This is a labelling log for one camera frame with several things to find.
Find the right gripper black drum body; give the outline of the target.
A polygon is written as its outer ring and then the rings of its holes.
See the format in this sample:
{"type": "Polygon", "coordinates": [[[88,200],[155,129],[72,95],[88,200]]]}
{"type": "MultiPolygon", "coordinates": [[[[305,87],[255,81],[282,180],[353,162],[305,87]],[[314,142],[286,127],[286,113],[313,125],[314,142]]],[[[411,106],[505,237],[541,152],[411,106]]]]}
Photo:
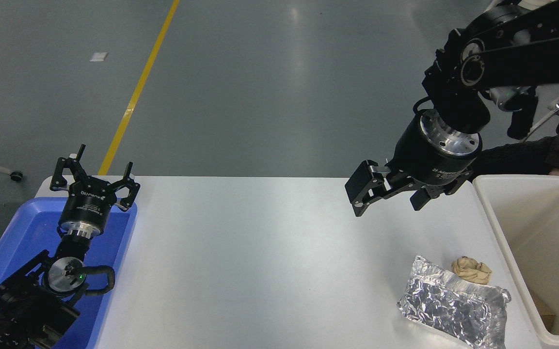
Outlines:
{"type": "Polygon", "coordinates": [[[395,146],[386,164],[386,178],[392,188],[408,185],[410,190],[426,189],[447,195],[455,193],[472,175],[471,163],[480,152],[480,135],[463,133],[442,118],[414,118],[395,146]]]}

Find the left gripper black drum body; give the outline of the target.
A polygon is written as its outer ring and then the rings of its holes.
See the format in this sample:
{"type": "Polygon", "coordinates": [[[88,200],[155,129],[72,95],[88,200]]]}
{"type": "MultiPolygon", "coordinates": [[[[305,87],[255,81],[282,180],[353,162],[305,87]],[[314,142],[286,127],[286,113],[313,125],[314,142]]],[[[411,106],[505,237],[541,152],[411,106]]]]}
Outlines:
{"type": "Polygon", "coordinates": [[[116,201],[115,191],[109,189],[108,181],[91,177],[87,185],[76,181],[69,186],[68,199],[60,216],[59,226],[67,229],[71,224],[82,222],[93,229],[104,229],[116,201]]]}

